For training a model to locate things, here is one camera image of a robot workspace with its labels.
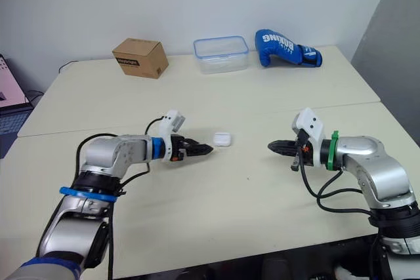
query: plastic container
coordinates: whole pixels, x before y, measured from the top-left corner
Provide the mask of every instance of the plastic container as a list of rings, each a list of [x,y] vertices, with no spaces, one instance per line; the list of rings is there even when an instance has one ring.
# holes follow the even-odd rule
[[[248,67],[249,49],[242,36],[194,41],[194,52],[202,73],[243,70]]]

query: white table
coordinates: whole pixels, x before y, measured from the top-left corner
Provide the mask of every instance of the white table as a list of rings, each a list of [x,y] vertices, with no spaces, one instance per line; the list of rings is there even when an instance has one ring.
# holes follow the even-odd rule
[[[276,155],[267,144],[293,139],[297,111],[243,119],[188,115],[180,134],[210,142],[216,130],[234,137],[229,148],[180,163],[152,163],[152,173],[128,187],[115,206],[115,277],[171,270],[325,243],[375,233],[363,214],[332,214],[316,206],[292,158]],[[316,110],[330,134],[370,135],[406,168],[417,195],[420,149],[381,103]],[[142,133],[142,125],[63,132],[19,138],[0,164],[0,278],[29,260],[41,232],[70,185],[77,144],[96,132]],[[130,174],[144,168],[137,165]],[[314,189],[334,173],[308,168]],[[337,187],[356,187],[346,173]],[[361,195],[343,194],[325,201],[331,207],[365,207]],[[106,260],[84,279],[104,279]]]
[[[303,106],[379,101],[337,47],[319,50],[320,68],[284,63],[264,68],[252,52],[247,70],[214,75],[201,74],[192,55],[169,56],[169,67],[158,80],[127,76],[114,59],[73,63],[45,93],[19,136],[143,126],[171,108],[189,117],[239,119]]]

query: brown box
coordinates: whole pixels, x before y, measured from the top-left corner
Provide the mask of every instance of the brown box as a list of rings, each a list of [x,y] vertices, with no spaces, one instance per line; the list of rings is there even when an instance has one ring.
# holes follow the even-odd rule
[[[126,75],[157,79],[168,66],[162,43],[128,38],[113,51]]]

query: boxing glove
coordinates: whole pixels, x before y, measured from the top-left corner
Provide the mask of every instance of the boxing glove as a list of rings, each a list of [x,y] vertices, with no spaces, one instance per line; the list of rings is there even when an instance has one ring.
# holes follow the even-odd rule
[[[256,32],[255,48],[259,52],[260,62],[264,67],[270,64],[270,55],[277,55],[295,65],[319,67],[322,64],[321,53],[316,49],[294,44],[286,36],[272,30]]]

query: pink screen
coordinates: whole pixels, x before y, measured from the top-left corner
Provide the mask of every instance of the pink screen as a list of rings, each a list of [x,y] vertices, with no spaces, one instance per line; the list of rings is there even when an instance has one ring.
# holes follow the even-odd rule
[[[0,57],[0,92],[6,98],[4,101],[0,100],[0,108],[28,102],[2,57]]]

